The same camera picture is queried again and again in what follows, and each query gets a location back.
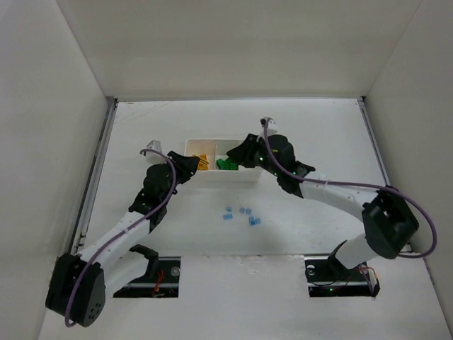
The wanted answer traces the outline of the yellow striped lego body brick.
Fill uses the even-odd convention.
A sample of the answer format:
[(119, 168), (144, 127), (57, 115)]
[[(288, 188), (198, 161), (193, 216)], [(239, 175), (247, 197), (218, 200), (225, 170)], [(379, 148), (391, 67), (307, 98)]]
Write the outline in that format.
[(194, 157), (199, 159), (197, 169), (199, 171), (208, 171), (209, 170), (209, 161), (206, 154), (194, 154)]

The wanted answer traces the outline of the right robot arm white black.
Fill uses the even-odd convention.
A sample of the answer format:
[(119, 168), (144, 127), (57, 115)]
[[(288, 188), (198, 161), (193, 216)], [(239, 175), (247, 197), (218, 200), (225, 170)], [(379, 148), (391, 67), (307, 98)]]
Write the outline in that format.
[(240, 166), (260, 167), (273, 174), (289, 194), (325, 203), (362, 222), (364, 232), (339, 244), (329, 255), (334, 271), (355, 268), (377, 256), (395, 259), (419, 228), (407, 203), (392, 188), (331, 185), (314, 167), (297, 161), (292, 144), (282, 135), (264, 140), (250, 134), (226, 155)]

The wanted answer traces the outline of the small green lego brick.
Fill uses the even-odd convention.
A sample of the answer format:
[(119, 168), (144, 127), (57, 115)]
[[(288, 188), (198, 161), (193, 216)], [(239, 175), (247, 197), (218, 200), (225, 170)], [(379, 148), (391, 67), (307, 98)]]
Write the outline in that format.
[(217, 168), (222, 171), (238, 171), (239, 165), (230, 158), (227, 159), (218, 159), (216, 161)]

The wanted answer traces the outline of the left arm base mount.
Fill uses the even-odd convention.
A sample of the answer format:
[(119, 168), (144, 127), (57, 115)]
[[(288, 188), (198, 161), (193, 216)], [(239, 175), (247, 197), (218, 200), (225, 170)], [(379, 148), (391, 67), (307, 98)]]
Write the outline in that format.
[(114, 298), (177, 298), (181, 257), (159, 256), (144, 245), (133, 246), (129, 252), (147, 260), (146, 268), (113, 294)]

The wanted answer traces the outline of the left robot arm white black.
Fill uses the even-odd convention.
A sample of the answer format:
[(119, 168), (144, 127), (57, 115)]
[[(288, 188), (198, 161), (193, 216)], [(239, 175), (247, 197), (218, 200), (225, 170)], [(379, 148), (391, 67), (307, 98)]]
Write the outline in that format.
[(77, 254), (56, 260), (45, 306), (63, 316), (66, 327), (91, 326), (106, 298), (145, 274), (150, 262), (158, 263), (158, 253), (139, 241), (160, 224), (176, 187), (195, 175), (200, 161), (173, 151), (162, 157), (164, 162), (147, 169), (142, 189), (116, 226)]

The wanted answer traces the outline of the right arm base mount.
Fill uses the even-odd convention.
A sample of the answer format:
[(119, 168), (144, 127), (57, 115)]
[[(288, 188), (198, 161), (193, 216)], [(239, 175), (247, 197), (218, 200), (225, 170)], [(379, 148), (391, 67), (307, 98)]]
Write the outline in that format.
[(327, 256), (308, 256), (304, 258), (304, 265), (311, 298), (375, 298), (381, 290), (377, 273), (367, 262), (336, 271)]

